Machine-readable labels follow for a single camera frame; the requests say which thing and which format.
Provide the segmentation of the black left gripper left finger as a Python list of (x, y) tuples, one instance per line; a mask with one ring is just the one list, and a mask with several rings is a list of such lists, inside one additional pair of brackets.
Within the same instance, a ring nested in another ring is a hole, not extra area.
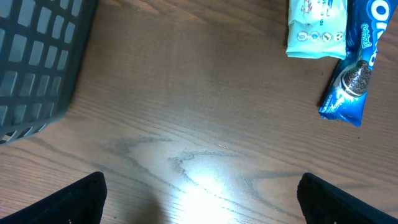
[(107, 186), (102, 172), (94, 172), (48, 197), (8, 215), (1, 223), (90, 223), (102, 219)]

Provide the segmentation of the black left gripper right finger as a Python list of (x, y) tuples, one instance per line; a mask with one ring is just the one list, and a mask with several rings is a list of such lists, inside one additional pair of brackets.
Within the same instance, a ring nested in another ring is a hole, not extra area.
[(298, 184), (297, 199), (310, 224), (397, 224), (396, 218), (309, 172)]

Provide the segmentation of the blue Oreo cookie pack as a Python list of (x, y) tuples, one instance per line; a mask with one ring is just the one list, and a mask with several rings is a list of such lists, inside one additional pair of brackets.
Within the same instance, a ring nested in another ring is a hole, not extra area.
[(378, 42), (397, 7), (397, 0), (348, 2), (346, 58), (333, 72), (319, 109), (324, 119), (338, 119), (359, 127), (374, 68)]

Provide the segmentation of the mint green snack pack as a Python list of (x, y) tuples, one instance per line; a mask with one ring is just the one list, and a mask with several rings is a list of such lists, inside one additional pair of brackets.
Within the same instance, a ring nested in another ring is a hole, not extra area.
[(290, 0), (288, 57), (346, 57), (347, 0)]

